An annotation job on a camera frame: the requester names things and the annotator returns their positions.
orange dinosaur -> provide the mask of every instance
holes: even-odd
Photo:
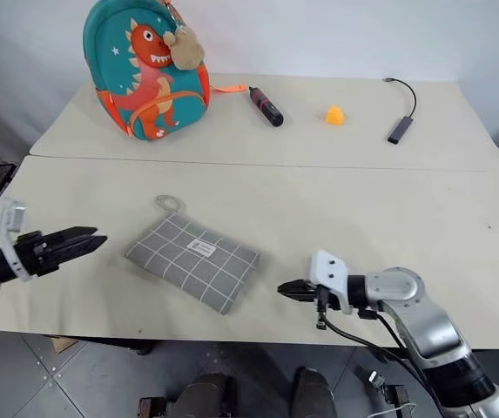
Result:
[[[131,32],[126,31],[125,35],[131,43],[129,52],[135,56],[129,58],[129,62],[139,68],[140,73],[133,76],[133,91],[127,88],[126,95],[112,93],[111,99],[118,108],[134,111],[131,119],[138,116],[147,138],[162,138],[167,132],[155,126],[159,115],[164,114],[168,126],[179,123],[173,119],[172,99],[158,101],[171,94],[170,83],[173,83],[173,78],[159,70],[172,63],[170,49],[153,28],[147,24],[137,24],[134,19],[131,19]]]

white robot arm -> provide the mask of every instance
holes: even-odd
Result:
[[[388,314],[446,417],[499,418],[499,387],[483,372],[447,313],[427,296],[417,273],[394,267],[350,275],[344,261],[319,251],[311,258],[307,280],[285,283],[279,292],[300,301],[317,300],[320,329],[326,328],[327,307],[344,314],[354,309]]]
[[[28,281],[33,275],[55,272],[60,264],[92,253],[107,240],[103,235],[94,235],[97,229],[88,226],[48,235],[36,231],[14,240],[12,235],[21,230],[24,211],[22,202],[0,202],[0,286],[17,277]]]

checkered fabric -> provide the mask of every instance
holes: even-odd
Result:
[[[212,254],[195,251],[197,240],[214,247]],[[260,254],[174,212],[135,242],[125,257],[225,315]]]

table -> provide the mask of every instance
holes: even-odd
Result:
[[[260,270],[226,317],[123,254],[162,212],[187,214],[260,248]],[[94,254],[0,290],[0,330],[98,337],[348,344],[314,329],[314,308],[276,287],[325,249],[352,272],[406,266],[426,282],[473,348],[499,348],[499,171],[25,159],[6,194],[27,202],[24,232],[97,226]],[[331,313],[350,333],[394,343],[380,324]]]
[[[499,171],[499,150],[456,83],[412,83],[415,122],[398,145],[386,140],[408,114],[409,91],[396,83],[350,78],[211,75],[215,85],[259,86],[285,117],[273,128],[246,93],[213,93],[196,124],[156,142],[127,138],[85,82],[32,147],[45,157],[458,171]],[[343,126],[325,123],[339,105]]]

small orange cube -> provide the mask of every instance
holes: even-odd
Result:
[[[330,125],[342,125],[344,123],[344,112],[338,106],[330,106],[327,111],[327,123]]]

